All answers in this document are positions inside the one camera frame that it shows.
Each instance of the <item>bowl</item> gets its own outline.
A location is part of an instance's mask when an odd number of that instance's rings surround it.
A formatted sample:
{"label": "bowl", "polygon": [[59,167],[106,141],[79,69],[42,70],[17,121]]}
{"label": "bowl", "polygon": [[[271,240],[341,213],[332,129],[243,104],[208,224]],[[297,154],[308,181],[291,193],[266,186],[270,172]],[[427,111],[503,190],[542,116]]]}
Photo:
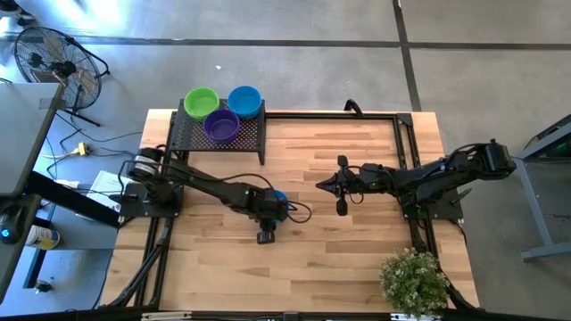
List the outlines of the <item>bowl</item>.
{"label": "bowl", "polygon": [[228,108],[241,119],[252,119],[261,107],[261,94],[252,86],[240,86],[228,96]]}
{"label": "bowl", "polygon": [[240,130],[240,119],[233,111],[211,112],[203,123],[204,133],[214,142],[228,144],[236,139]]}
{"label": "bowl", "polygon": [[185,97],[185,111],[190,117],[203,120],[220,106],[218,94],[208,87],[191,90]]}

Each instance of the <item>green bowl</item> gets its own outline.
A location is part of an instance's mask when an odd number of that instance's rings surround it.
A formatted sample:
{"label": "green bowl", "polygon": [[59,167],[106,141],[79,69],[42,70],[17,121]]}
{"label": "green bowl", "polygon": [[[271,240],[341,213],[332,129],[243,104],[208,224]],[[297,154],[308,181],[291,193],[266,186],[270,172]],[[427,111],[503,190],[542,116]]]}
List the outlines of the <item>green bowl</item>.
{"label": "green bowl", "polygon": [[208,87],[198,87],[186,94],[185,111],[190,117],[203,120],[220,106],[218,94]]}

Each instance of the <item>desk leg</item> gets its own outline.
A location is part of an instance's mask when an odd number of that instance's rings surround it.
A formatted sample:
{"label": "desk leg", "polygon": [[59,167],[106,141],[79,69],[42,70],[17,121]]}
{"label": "desk leg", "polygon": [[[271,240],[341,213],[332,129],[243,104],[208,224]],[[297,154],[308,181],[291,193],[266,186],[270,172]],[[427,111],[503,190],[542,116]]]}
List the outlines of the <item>desk leg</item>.
{"label": "desk leg", "polygon": [[51,201],[64,208],[75,212],[108,226],[119,227],[119,214],[90,199],[89,197],[77,193],[70,188],[55,183],[48,177],[32,171],[25,188],[26,193],[36,193],[42,198]]}

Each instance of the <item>white container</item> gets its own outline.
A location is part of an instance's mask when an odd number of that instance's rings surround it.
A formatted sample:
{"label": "white container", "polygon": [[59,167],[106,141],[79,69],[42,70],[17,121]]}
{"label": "white container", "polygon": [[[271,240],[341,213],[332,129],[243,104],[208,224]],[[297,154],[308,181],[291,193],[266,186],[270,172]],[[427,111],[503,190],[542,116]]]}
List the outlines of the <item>white container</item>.
{"label": "white container", "polygon": [[49,228],[32,226],[29,230],[26,246],[40,250],[51,250],[60,242],[60,234]]}

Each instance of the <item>electric fan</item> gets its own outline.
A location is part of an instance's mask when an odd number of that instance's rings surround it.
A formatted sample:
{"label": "electric fan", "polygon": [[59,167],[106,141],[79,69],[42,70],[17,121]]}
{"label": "electric fan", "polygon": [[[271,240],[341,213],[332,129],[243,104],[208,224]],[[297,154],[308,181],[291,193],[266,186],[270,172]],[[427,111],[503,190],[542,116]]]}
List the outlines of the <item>electric fan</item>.
{"label": "electric fan", "polygon": [[[22,76],[28,82],[59,82],[65,87],[62,99],[70,114],[95,103],[101,94],[101,76],[110,74],[101,58],[89,52],[73,37],[60,31],[32,27],[16,38],[14,58]],[[105,65],[99,73],[93,58]],[[93,121],[80,117],[95,125]]]}

